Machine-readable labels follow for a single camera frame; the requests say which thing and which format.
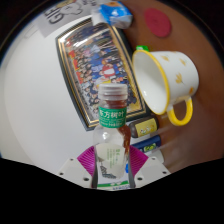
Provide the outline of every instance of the mug with yellow pattern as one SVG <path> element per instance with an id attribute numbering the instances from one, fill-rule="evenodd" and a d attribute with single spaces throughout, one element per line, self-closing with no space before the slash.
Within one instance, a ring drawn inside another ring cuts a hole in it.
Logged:
<path id="1" fill-rule="evenodd" d="M 158 115 L 167 112 L 176 126 L 191 120 L 191 96 L 198 89 L 199 77 L 188 56 L 177 51 L 137 50 L 133 54 L 133 69 L 139 90 L 152 112 Z M 178 120 L 173 105 L 182 101 L 186 102 L 187 111 L 184 119 Z"/>

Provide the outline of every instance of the wooden table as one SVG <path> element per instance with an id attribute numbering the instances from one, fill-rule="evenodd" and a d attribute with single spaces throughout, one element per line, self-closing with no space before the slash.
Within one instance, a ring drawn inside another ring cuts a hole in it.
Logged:
<path id="1" fill-rule="evenodd" d="M 199 73 L 199 88 L 193 96 L 193 117 L 185 126 L 175 127 L 167 115 L 158 116 L 164 165 L 176 172 L 189 165 L 220 159 L 224 156 L 224 71 L 220 58 L 205 35 L 176 9 L 155 0 L 123 0 L 134 16 L 124 33 L 133 49 L 147 45 L 152 51 L 180 51 L 188 55 Z M 172 24 L 168 37 L 156 37 L 147 28 L 144 11 L 156 8 Z M 175 107 L 179 119 L 185 115 L 185 103 Z"/>

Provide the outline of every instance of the yellow mug handle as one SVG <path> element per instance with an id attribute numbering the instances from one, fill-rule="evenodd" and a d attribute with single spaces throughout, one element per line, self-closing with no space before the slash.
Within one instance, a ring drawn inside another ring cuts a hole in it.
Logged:
<path id="1" fill-rule="evenodd" d="M 185 102 L 186 102 L 186 106 L 187 106 L 187 112 L 186 112 L 186 115 L 185 115 L 184 119 L 181 120 L 181 121 L 176 118 L 173 106 L 170 106 L 169 109 L 167 110 L 168 117 L 170 119 L 170 122 L 173 125 L 183 126 L 191 120 L 191 117 L 192 117 L 192 114 L 193 114 L 193 104 L 192 104 L 191 97 L 186 99 Z"/>

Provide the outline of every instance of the picture frame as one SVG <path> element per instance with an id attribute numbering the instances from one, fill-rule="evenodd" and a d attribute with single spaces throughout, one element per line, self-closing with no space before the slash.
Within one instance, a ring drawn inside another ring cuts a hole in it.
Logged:
<path id="1" fill-rule="evenodd" d="M 56 46 L 66 86 L 86 131 L 99 124 L 101 83 L 127 84 L 127 122 L 149 115 L 133 73 L 133 52 L 121 30 L 104 23 L 93 26 L 90 18 L 59 35 Z"/>

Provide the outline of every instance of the red circle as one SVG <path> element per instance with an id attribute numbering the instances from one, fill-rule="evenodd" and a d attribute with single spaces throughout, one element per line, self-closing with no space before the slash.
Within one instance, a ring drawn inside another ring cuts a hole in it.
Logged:
<path id="1" fill-rule="evenodd" d="M 158 37 L 166 37 L 171 32 L 171 23 L 166 14 L 158 9 L 145 10 L 145 22 L 153 34 Z"/>

